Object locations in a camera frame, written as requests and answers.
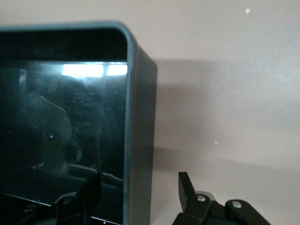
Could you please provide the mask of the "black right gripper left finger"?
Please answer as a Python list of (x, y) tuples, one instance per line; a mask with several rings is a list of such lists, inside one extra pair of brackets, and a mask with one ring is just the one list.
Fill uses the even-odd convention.
[(64, 194), (51, 206), (14, 197), (18, 225), (87, 225), (101, 198), (101, 176), (93, 172), (82, 188)]

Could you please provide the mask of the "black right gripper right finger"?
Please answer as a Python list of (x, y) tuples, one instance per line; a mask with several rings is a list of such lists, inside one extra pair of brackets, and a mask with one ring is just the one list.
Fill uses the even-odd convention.
[(208, 192), (195, 191), (187, 172), (178, 173), (182, 212), (176, 225), (268, 225), (269, 222), (248, 202), (233, 199), (219, 204)]

